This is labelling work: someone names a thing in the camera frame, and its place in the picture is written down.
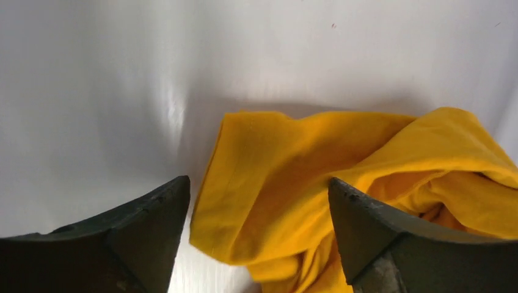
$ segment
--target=white surface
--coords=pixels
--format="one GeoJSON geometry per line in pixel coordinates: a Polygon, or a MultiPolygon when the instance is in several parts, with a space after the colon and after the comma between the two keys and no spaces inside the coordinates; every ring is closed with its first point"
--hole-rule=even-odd
{"type": "MultiPolygon", "coordinates": [[[[46,233],[179,174],[222,114],[476,113],[517,159],[515,0],[0,0],[0,236],[46,233]]],[[[170,292],[249,282],[186,242],[170,292]]]]}

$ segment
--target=yellow fabric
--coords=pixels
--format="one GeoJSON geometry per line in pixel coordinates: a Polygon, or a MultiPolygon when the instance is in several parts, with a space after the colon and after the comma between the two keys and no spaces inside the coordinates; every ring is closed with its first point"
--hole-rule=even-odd
{"type": "Polygon", "coordinates": [[[263,293],[352,292],[329,213],[336,176],[452,228],[518,238],[518,170],[478,120],[330,112],[227,114],[191,221],[191,244],[247,266],[263,293]]]}

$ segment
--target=white backdrop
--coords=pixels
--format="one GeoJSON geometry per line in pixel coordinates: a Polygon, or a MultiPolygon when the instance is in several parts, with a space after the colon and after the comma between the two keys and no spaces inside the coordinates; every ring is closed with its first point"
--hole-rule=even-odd
{"type": "MultiPolygon", "coordinates": [[[[0,0],[0,236],[195,194],[240,109],[456,106],[516,160],[517,25],[515,0],[0,0]]],[[[170,292],[246,287],[187,237],[170,292]]]]}

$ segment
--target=yellow cloth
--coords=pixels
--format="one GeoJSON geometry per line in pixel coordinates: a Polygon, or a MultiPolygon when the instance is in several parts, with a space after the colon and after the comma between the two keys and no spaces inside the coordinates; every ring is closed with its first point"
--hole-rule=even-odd
{"type": "Polygon", "coordinates": [[[263,293],[352,292],[327,201],[333,176],[471,233],[518,238],[518,170],[475,116],[227,114],[191,222],[191,244],[247,266],[263,293]]]}

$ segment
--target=crumpled towel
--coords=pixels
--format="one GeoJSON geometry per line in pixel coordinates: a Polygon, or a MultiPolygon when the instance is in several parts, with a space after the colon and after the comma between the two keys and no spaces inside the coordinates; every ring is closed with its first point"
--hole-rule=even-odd
{"type": "Polygon", "coordinates": [[[518,170],[476,117],[329,112],[227,114],[191,222],[191,244],[247,266],[263,293],[352,292],[331,223],[338,177],[432,222],[518,238],[518,170]]]}

